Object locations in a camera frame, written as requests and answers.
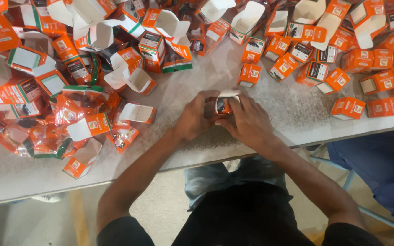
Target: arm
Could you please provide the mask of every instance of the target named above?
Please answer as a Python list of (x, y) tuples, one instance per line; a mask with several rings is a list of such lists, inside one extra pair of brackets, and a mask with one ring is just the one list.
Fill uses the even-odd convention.
[(328, 217), (328, 225), (344, 222), (364, 228), (361, 212), (352, 198), (334, 181), (294, 153), (273, 134), (268, 114), (254, 99), (240, 95), (241, 105), (229, 100), (236, 126), (228, 120), (215, 124), (234, 138), (278, 164), (302, 192)]
[(218, 94), (217, 91), (199, 92), (185, 106), (176, 126), (112, 183), (98, 202), (97, 233), (113, 220), (130, 216), (130, 206), (148, 187), (165, 161), (177, 149), (214, 124), (216, 118), (206, 120), (203, 111), (206, 101)]

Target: blue jeans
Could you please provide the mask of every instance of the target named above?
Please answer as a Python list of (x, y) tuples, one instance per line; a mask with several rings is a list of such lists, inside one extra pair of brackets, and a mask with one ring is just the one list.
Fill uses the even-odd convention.
[(223, 163), (217, 163), (186, 169), (184, 175), (188, 211), (193, 211), (207, 192), (225, 190), (247, 182), (266, 182), (287, 191), (283, 169), (260, 155), (241, 159), (233, 172), (228, 172)]

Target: concrete floor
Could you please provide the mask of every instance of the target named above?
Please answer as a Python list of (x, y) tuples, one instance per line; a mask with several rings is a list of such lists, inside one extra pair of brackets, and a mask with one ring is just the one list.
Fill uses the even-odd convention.
[[(304, 149), (295, 151), (308, 160), (309, 152)], [(239, 160), (236, 160), (225, 165), (232, 171), (238, 163)], [(323, 163), (311, 163), (343, 185), (348, 171)], [(320, 238), (326, 228), (327, 218), (289, 177), (286, 177), (286, 182), (289, 193), (294, 196), (290, 204), (298, 228), (312, 240)], [(189, 203), (183, 191), (184, 183), (182, 170), (160, 173), (130, 210), (157, 246), (171, 245), (190, 214), (187, 212)], [(96, 206), (106, 188), (103, 185), (67, 192), (62, 201), (54, 204), (33, 199), (16, 204), (0, 204), (0, 246), (96, 245)], [(358, 204), (391, 218), (390, 213), (372, 198), (370, 189), (358, 176), (354, 178), (348, 192)], [(374, 219), (367, 219), (369, 226), (377, 231), (390, 229)], [(389, 240), (389, 245), (394, 245), (392, 241)]]

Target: yellow floor line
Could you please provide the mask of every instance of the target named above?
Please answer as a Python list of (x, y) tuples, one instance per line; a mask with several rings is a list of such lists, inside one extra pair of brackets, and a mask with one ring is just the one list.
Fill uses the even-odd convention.
[(83, 209), (81, 190), (72, 190), (69, 192), (69, 195), (77, 246), (89, 246), (89, 232), (88, 225), (86, 224), (85, 210)]

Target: jeans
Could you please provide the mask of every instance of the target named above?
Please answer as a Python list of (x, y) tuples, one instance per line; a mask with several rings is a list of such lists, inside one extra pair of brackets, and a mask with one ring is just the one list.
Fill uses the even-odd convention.
[(225, 190), (247, 182), (266, 182), (287, 191), (283, 169), (260, 155), (241, 159), (237, 169), (233, 172), (228, 172), (223, 163), (216, 163), (186, 169), (184, 175), (185, 194), (189, 199), (188, 211), (190, 212), (207, 192)]
[(353, 169), (394, 216), (394, 131), (328, 143), (332, 162)]

